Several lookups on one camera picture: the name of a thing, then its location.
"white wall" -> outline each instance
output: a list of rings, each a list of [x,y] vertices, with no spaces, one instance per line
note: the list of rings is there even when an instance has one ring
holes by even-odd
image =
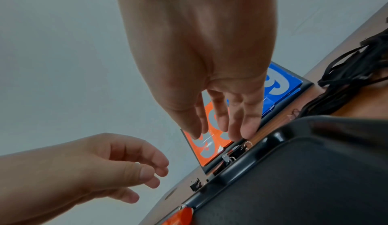
[[[387,1],[279,0],[273,60],[305,74]],[[136,70],[116,0],[0,0],[0,154],[100,132],[171,151],[170,175],[136,205],[97,200],[50,224],[138,224],[198,164]]]

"orange calendar panel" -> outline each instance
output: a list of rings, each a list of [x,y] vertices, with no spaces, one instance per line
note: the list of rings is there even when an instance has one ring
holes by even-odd
[[[205,111],[207,123],[209,125],[208,133],[202,134],[197,140],[193,140],[189,133],[184,132],[187,141],[193,149],[193,152],[201,166],[206,166],[220,152],[222,152],[225,147],[232,143],[232,141],[228,138],[228,133],[222,132],[218,128],[213,104],[211,102],[205,106]]]

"glossy black edge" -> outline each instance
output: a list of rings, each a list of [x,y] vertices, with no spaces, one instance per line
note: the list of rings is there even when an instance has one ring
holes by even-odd
[[[184,202],[194,211],[216,197],[225,188],[243,176],[249,169],[265,160],[274,150],[288,141],[296,138],[329,138],[331,140],[351,139],[356,140],[348,143],[347,147],[362,146],[369,150],[388,151],[388,121],[387,120],[364,120],[333,116],[309,116],[294,120],[274,131],[258,142],[249,151],[238,158],[233,165],[215,176],[200,190]],[[162,224],[167,218],[178,210],[173,210],[156,225]]]
[[[288,69],[280,66],[279,64],[277,63],[274,63],[276,66],[280,67],[281,69],[283,69],[284,71],[286,71],[287,73],[291,74],[292,76],[300,79],[302,81],[302,84],[300,85],[300,91],[295,93],[294,95],[286,98],[285,100],[279,102],[278,104],[275,105],[274,109],[269,112],[267,115],[265,115],[262,119],[261,119],[261,123],[260,123],[260,126],[258,128],[258,130],[263,127],[265,124],[267,124],[271,119],[273,119],[278,113],[280,113],[283,109],[285,109],[292,101],[294,101],[297,97],[299,97],[303,92],[305,92],[308,88],[310,88],[313,83],[310,82],[309,80],[303,78],[303,77],[300,77],[299,75],[289,71]],[[182,134],[185,136],[185,139],[187,141],[187,143],[189,144],[189,141],[186,137],[186,135],[184,134],[184,132],[182,131]],[[241,139],[240,141],[238,142],[233,142],[231,143],[224,151],[223,153],[227,153],[229,152],[230,150],[232,150],[232,148],[234,148],[235,146],[237,145],[240,145],[242,143],[244,143],[246,141],[246,139]],[[215,157],[212,161],[210,161],[206,166],[201,166],[202,170],[205,172],[205,174],[208,174],[209,172],[211,172],[219,163],[221,163],[222,161],[222,154],[219,154],[217,157]]]

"brown desk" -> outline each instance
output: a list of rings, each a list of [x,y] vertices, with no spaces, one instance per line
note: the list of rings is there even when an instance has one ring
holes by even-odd
[[[385,23],[387,17],[388,4],[382,7],[375,15],[358,28],[335,50],[333,50],[333,52],[327,55],[325,59],[317,64],[304,77],[312,82],[317,82],[330,62],[343,53],[358,47],[360,41],[388,28],[388,24]],[[388,76],[388,70],[383,71],[381,76]],[[300,110],[307,102],[316,98],[322,92],[323,89],[317,85],[309,88],[305,93],[299,96],[264,127],[262,127],[256,135],[250,139],[250,141],[253,144],[256,144],[276,128],[291,121],[293,119],[292,111],[294,109]],[[388,119],[387,101],[388,82],[382,82],[363,88],[360,93],[352,99],[352,101],[333,115],[354,118]],[[190,189],[190,182],[196,180],[197,178],[199,178],[202,183],[206,183],[207,176],[204,174],[200,166],[187,175],[169,192],[167,192],[140,224],[154,225],[175,209],[179,204],[187,200],[193,194],[193,191]]]

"skin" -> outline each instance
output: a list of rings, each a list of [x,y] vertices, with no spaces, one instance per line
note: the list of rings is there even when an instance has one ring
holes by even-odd
[[[0,157],[0,224],[43,224],[95,198],[136,203],[128,187],[157,188],[168,165],[145,140],[107,133]]]
[[[194,139],[219,128],[249,139],[261,120],[276,36],[275,0],[118,0],[136,64],[156,101]],[[229,99],[229,113],[226,105]],[[167,158],[148,142],[100,134],[0,157],[0,225],[38,225],[94,198],[135,203]]]
[[[194,139],[206,133],[207,90],[219,128],[233,141],[251,138],[274,49],[275,0],[118,2],[135,62],[171,118]]]

